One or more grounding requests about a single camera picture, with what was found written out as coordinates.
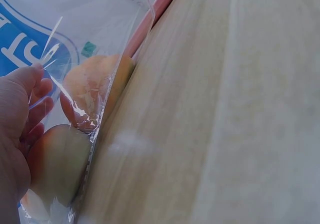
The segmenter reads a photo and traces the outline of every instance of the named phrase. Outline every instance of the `hand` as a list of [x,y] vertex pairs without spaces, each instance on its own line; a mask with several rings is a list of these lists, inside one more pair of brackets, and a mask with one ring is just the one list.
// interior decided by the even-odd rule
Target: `hand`
[[52,98],[45,97],[29,109],[53,87],[50,79],[42,79],[43,75],[42,66],[36,64],[0,77],[0,188],[9,188],[16,203],[30,185],[25,157],[43,135],[40,121],[54,106]]

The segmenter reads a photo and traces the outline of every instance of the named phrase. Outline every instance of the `blue logo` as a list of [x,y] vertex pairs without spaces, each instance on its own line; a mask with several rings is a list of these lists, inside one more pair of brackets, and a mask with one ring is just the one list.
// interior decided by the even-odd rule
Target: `blue logo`
[[44,52],[51,32],[0,0],[0,76],[42,63],[43,54],[45,77],[62,80],[72,65],[79,64],[79,54],[73,42],[60,33],[53,35]]

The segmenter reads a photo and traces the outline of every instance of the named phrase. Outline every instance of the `finger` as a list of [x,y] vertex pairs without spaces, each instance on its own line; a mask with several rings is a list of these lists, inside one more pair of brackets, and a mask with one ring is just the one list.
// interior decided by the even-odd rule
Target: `finger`
[[44,75],[44,69],[40,64],[18,68],[7,75],[7,77],[22,86],[28,97],[35,86],[40,84],[41,78]]
[[33,93],[31,94],[30,105],[35,104],[45,95],[47,95],[53,88],[51,79],[45,78],[42,79],[39,86],[34,88]]
[[30,148],[43,136],[45,126],[42,123],[36,125],[26,136],[26,138],[20,142],[19,150],[27,157]]
[[21,135],[21,139],[26,138],[29,132],[42,121],[42,119],[52,110],[54,101],[51,97],[45,97],[40,103],[29,110],[28,120]]

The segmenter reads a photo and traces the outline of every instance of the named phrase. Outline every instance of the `clear plastic bag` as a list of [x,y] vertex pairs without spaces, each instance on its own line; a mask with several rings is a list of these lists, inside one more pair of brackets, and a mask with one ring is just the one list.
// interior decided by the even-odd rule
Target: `clear plastic bag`
[[74,222],[101,120],[135,66],[127,44],[150,1],[0,0],[0,75],[39,62],[53,82],[54,108],[27,156],[32,178],[19,207],[22,223]]

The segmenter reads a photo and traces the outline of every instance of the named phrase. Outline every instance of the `wooden surface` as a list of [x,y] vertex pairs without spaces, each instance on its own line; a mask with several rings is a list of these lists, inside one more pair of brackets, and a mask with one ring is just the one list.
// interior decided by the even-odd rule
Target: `wooden surface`
[[174,0],[79,223],[320,223],[320,0]]

